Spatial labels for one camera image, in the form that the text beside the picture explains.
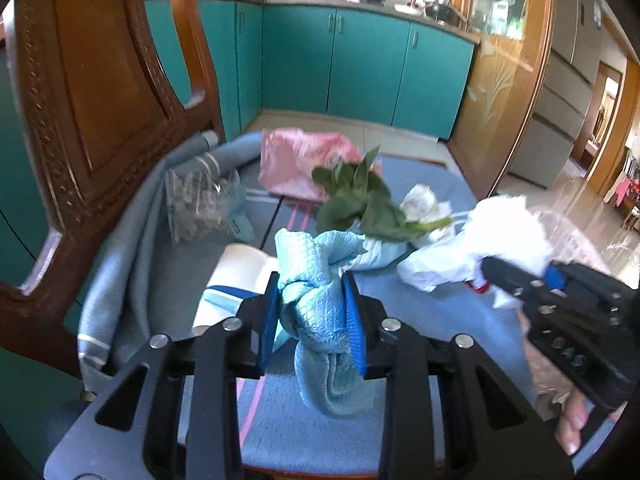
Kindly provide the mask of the person's right hand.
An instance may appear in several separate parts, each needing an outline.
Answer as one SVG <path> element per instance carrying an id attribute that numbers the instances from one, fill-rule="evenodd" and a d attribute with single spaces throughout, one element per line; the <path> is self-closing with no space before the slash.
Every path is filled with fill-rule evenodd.
<path id="1" fill-rule="evenodd" d="M 573 388 L 565 400 L 563 411 L 555 426 L 554 436 L 568 456 L 575 455 L 582 446 L 582 430 L 593 408 L 586 396 Z"/>

